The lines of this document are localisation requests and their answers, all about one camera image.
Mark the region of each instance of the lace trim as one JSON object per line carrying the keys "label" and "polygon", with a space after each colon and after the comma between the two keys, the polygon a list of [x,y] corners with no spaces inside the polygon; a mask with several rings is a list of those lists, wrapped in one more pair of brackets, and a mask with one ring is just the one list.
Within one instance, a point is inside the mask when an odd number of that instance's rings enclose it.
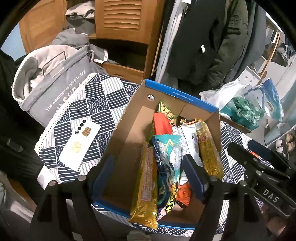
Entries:
{"label": "lace trim", "polygon": [[25,100],[24,99],[21,99],[21,98],[17,98],[15,96],[15,83],[16,83],[16,80],[18,78],[18,75],[20,74],[23,66],[25,65],[25,63],[27,62],[28,59],[25,58],[24,60],[21,62],[20,66],[18,67],[17,72],[15,73],[15,78],[13,80],[13,84],[12,84],[12,97],[14,98],[15,101],[17,101],[17,102],[19,102],[21,104],[24,103]]}
{"label": "lace trim", "polygon": [[59,122],[60,118],[63,116],[65,111],[69,108],[71,103],[74,101],[74,99],[77,97],[77,94],[80,93],[80,91],[89,83],[89,81],[92,80],[92,78],[97,73],[90,73],[87,78],[79,85],[79,87],[75,90],[75,92],[70,95],[70,97],[66,100],[66,102],[59,108],[59,110],[54,114],[53,118],[49,121],[47,127],[43,131],[42,135],[39,138],[39,141],[37,142],[34,150],[39,155],[39,152],[41,151],[44,141],[48,137],[48,135],[52,132],[53,128],[56,126],[56,124]]}

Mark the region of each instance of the patterned tablecloth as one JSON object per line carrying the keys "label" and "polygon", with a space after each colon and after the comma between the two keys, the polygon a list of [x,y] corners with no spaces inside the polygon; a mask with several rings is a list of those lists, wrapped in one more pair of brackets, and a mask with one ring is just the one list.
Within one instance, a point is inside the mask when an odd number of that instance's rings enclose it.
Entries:
{"label": "patterned tablecloth", "polygon": [[[129,81],[93,73],[58,110],[40,137],[35,151],[59,183],[71,182],[79,175],[86,175],[93,166],[99,163],[116,124],[119,122],[131,96],[138,88],[139,85]],[[59,155],[82,119],[89,119],[100,124],[101,129],[91,144],[80,169],[75,172],[59,161]],[[228,155],[227,146],[230,142],[236,142],[247,149],[247,143],[251,138],[222,122],[221,135],[223,181],[238,183],[244,179],[244,168]],[[217,233],[223,232],[228,206],[229,201],[225,200]],[[179,229],[161,225],[157,230],[152,230],[138,223],[129,223],[127,217],[113,213],[99,205],[93,204],[93,207],[112,219],[146,231],[187,237],[193,233],[193,229]]]}

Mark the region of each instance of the louvered cabinet door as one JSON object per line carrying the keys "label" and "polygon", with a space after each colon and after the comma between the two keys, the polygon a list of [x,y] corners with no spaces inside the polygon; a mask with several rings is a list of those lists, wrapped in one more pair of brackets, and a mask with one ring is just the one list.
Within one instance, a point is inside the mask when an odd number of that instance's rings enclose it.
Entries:
{"label": "louvered cabinet door", "polygon": [[96,37],[149,44],[159,0],[96,0]]}
{"label": "louvered cabinet door", "polygon": [[41,0],[21,20],[20,34],[26,53],[50,45],[67,26],[66,0]]}

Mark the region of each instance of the white phone case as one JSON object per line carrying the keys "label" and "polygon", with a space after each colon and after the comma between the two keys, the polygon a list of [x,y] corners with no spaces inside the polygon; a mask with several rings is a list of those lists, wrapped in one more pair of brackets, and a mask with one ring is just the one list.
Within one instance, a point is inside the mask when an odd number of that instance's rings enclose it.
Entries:
{"label": "white phone case", "polygon": [[62,150],[59,160],[73,171],[78,171],[100,128],[100,125],[90,120],[82,120]]}

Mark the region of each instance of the wooden cabinet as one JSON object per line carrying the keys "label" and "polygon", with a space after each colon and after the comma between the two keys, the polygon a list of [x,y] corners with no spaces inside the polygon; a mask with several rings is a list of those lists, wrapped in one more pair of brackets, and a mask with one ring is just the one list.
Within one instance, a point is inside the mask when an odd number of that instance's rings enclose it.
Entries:
{"label": "wooden cabinet", "polygon": [[[87,0],[41,0],[20,21],[26,53],[51,44],[67,27],[67,8]],[[165,0],[95,0],[96,33],[90,42],[108,50],[110,75],[140,84],[150,78]]]}
{"label": "wooden cabinet", "polygon": [[[128,68],[133,77],[126,78],[127,80],[141,83],[144,78],[151,76],[164,2],[165,0],[96,0],[95,2],[96,36],[90,36],[91,39],[117,39],[147,45],[144,70]],[[121,76],[126,74],[126,68],[115,68],[116,72],[112,68],[108,73]]]}
{"label": "wooden cabinet", "polygon": [[96,0],[96,36],[149,44],[159,0]]}
{"label": "wooden cabinet", "polygon": [[65,4],[66,0],[41,0],[20,20],[26,53],[50,45],[67,26]]}

